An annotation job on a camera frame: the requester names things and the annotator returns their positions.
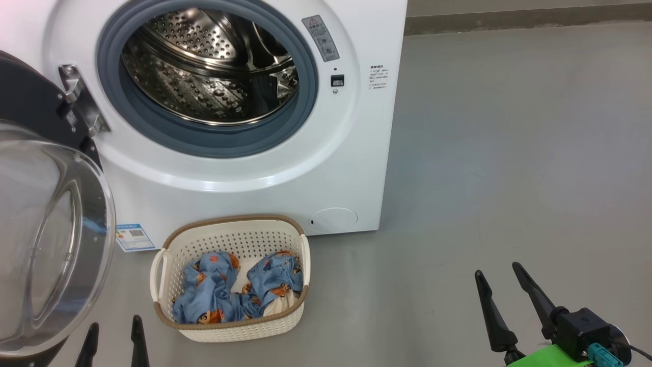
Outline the grey warning sticker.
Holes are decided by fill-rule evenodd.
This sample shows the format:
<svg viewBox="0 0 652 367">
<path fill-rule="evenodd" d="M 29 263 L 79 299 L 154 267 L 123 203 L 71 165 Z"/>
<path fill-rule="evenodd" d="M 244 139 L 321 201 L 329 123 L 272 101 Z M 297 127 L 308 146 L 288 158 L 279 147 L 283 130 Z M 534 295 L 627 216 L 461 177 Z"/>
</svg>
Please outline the grey warning sticker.
<svg viewBox="0 0 652 367">
<path fill-rule="evenodd" d="M 322 60 L 324 62 L 338 60 L 340 55 L 336 44 L 321 16 L 309 16 L 301 19 L 301 21 L 307 28 L 308 33 L 310 33 L 310 37 L 314 40 Z"/>
</svg>

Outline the small black text label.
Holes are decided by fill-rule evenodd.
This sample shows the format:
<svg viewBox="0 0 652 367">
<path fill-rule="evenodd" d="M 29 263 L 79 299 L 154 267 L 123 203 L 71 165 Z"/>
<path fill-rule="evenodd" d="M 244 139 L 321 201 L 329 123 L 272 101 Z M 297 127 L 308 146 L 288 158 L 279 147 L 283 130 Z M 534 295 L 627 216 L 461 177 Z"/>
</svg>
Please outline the small black text label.
<svg viewBox="0 0 652 367">
<path fill-rule="evenodd" d="M 369 69 L 368 89 L 384 90 L 388 87 L 390 70 L 384 65 L 373 65 Z"/>
</svg>

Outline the white front-load washing machine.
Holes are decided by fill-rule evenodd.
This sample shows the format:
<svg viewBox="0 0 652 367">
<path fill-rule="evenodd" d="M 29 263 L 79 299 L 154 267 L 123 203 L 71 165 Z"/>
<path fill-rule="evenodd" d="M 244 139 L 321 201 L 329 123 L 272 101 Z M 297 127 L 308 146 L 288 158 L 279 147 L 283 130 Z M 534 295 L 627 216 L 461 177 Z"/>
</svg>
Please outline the white front-load washing machine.
<svg viewBox="0 0 652 367">
<path fill-rule="evenodd" d="M 401 44 L 408 0 L 263 0 L 308 42 L 319 88 L 307 122 L 275 148 L 211 159 L 147 139 L 114 109 L 96 53 L 105 24 L 130 0 L 0 0 L 0 50 L 62 86 L 58 66 L 74 64 L 112 129 L 95 138 L 117 225 L 140 224 L 157 249 L 183 225 L 239 215 L 278 214 L 306 235 L 328 207 L 356 212 L 349 232 L 379 228 Z M 319 15 L 340 58 L 324 62 L 303 18 Z M 369 90 L 369 69 L 390 70 L 388 87 Z M 331 87 L 331 75 L 345 85 Z"/>
</svg>

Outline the grey rubber door gasket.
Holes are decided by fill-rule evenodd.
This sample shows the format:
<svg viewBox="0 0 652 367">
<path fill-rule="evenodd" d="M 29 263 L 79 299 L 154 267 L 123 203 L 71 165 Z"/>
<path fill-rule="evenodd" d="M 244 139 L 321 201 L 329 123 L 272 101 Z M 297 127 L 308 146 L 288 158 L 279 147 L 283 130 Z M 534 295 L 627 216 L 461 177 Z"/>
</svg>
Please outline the grey rubber door gasket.
<svg viewBox="0 0 652 367">
<path fill-rule="evenodd" d="M 123 47 L 149 19 L 188 8 L 235 14 L 281 42 L 300 77 L 300 87 L 289 102 L 258 123 L 211 126 L 179 118 L 147 97 L 124 67 Z M 105 95 L 127 123 L 165 148 L 203 158 L 232 159 L 275 148 L 305 125 L 317 102 L 318 68 L 308 42 L 286 16 L 263 0 L 130 0 L 105 24 L 96 63 Z"/>
</svg>

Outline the metal door hinge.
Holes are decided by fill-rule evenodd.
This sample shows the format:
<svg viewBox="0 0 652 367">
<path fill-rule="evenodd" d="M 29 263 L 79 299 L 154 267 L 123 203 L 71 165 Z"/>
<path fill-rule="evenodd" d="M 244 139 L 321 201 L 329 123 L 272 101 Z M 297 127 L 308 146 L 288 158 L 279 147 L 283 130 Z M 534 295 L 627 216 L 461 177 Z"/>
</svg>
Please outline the metal door hinge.
<svg viewBox="0 0 652 367">
<path fill-rule="evenodd" d="M 74 64 L 65 64 L 58 67 L 59 77 L 64 86 L 65 98 L 72 104 L 89 131 L 91 137 L 99 133 L 112 131 L 100 108 L 96 104 L 82 73 Z"/>
</svg>

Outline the blue energy label sticker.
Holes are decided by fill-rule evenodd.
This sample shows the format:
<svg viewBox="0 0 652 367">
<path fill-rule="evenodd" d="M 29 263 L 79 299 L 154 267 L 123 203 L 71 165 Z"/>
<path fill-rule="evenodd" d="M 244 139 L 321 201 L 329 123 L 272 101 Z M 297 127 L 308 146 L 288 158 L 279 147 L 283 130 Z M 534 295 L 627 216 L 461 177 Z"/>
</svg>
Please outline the blue energy label sticker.
<svg viewBox="0 0 652 367">
<path fill-rule="evenodd" d="M 156 249 L 140 224 L 120 224 L 116 227 L 117 244 L 124 252 L 139 252 Z"/>
</svg>

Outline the cream perforated laundry basket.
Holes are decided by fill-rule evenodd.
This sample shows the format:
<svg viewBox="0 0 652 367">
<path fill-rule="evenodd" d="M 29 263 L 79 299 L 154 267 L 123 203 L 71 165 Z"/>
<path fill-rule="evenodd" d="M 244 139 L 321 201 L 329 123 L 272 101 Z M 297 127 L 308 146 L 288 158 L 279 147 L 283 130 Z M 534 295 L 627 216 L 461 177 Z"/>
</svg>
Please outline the cream perforated laundry basket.
<svg viewBox="0 0 652 367">
<path fill-rule="evenodd" d="M 247 271 L 266 256 L 291 251 L 300 258 L 304 286 L 298 304 L 264 318 L 219 324 L 179 324 L 173 301 L 182 294 L 184 268 L 209 252 L 233 254 L 240 269 L 231 289 L 242 293 Z M 280 215 L 253 215 L 210 219 L 178 228 L 156 254 L 150 269 L 150 293 L 160 321 L 201 343 L 253 340 L 290 331 L 300 322 L 311 280 L 311 251 L 307 235 L 293 219 Z"/>
</svg>

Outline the round white filter cover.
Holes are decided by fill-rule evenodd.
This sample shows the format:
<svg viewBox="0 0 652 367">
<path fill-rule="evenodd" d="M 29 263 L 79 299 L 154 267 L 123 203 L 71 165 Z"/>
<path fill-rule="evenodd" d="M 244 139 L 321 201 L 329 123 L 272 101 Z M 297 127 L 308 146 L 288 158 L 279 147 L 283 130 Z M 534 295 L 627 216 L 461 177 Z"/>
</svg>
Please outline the round white filter cover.
<svg viewBox="0 0 652 367">
<path fill-rule="evenodd" d="M 356 212 L 346 207 L 328 207 L 314 213 L 308 223 L 318 233 L 335 234 L 349 232 L 357 219 Z"/>
</svg>

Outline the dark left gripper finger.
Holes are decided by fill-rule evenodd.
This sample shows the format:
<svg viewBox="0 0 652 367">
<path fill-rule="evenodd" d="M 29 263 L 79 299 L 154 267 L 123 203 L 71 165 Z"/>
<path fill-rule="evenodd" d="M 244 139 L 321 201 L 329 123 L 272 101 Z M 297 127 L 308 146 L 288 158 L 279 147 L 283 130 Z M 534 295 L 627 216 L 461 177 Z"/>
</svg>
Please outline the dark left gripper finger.
<svg viewBox="0 0 652 367">
<path fill-rule="evenodd" d="M 130 337 L 133 343 L 131 367 L 150 367 L 144 325 L 139 315 L 133 316 Z"/>
<path fill-rule="evenodd" d="M 98 348 L 99 324 L 92 323 L 88 329 L 86 339 L 80 349 L 75 367 L 93 367 L 93 358 L 95 358 Z"/>
</svg>

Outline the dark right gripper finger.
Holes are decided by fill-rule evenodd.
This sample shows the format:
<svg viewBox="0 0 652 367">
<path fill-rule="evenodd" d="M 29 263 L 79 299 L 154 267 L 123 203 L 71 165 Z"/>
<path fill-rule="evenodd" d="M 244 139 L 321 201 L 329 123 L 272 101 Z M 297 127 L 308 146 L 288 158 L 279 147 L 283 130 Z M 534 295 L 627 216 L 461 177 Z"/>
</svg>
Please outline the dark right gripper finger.
<svg viewBox="0 0 652 367">
<path fill-rule="evenodd" d="M 475 272 L 475 283 L 491 350 L 496 353 L 504 353 L 504 363 L 506 365 L 514 364 L 525 358 L 525 354 L 515 346 L 519 340 L 515 333 L 508 329 L 498 311 L 498 307 L 492 299 L 491 286 L 489 286 L 481 270 Z"/>
<path fill-rule="evenodd" d="M 554 340 L 556 326 L 550 319 L 552 311 L 556 308 L 550 298 L 545 295 L 540 286 L 532 279 L 529 273 L 524 269 L 521 263 L 513 262 L 512 269 L 519 281 L 523 291 L 525 291 L 535 308 L 536 315 L 541 323 L 541 332 L 545 339 Z"/>
</svg>

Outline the black round glass washer door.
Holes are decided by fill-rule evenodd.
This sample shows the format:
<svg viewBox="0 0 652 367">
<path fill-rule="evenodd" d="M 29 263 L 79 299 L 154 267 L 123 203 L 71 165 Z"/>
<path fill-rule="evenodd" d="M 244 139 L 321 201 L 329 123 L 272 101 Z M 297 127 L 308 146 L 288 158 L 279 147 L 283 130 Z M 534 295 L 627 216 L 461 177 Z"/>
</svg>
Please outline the black round glass washer door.
<svg viewBox="0 0 652 367">
<path fill-rule="evenodd" d="M 116 207 L 64 89 L 0 51 L 0 367 L 48 367 L 104 286 Z"/>
</svg>

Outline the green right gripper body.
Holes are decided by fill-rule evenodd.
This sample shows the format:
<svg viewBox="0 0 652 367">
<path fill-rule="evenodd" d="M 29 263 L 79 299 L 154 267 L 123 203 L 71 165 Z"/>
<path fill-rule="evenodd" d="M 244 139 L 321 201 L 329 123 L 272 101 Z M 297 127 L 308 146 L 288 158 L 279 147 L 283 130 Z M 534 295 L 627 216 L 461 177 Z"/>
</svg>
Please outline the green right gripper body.
<svg viewBox="0 0 652 367">
<path fill-rule="evenodd" d="M 557 345 L 551 345 L 531 355 L 526 355 L 526 357 L 508 364 L 507 367 L 584 367 L 592 362 L 590 359 L 575 361 Z"/>
</svg>

